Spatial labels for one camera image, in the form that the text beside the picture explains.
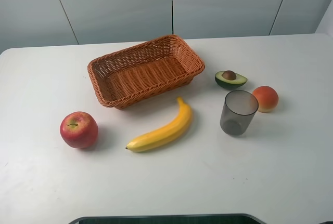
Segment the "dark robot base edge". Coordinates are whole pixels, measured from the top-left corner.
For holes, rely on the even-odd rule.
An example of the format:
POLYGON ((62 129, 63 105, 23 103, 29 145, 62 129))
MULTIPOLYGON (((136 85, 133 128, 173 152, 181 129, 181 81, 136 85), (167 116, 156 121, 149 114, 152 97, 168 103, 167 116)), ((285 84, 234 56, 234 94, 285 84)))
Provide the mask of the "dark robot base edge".
POLYGON ((171 215, 171 216, 126 216, 126 217, 86 217, 71 223, 114 223, 114 224, 173 224, 173 223, 263 223, 243 214, 231 215, 171 215))

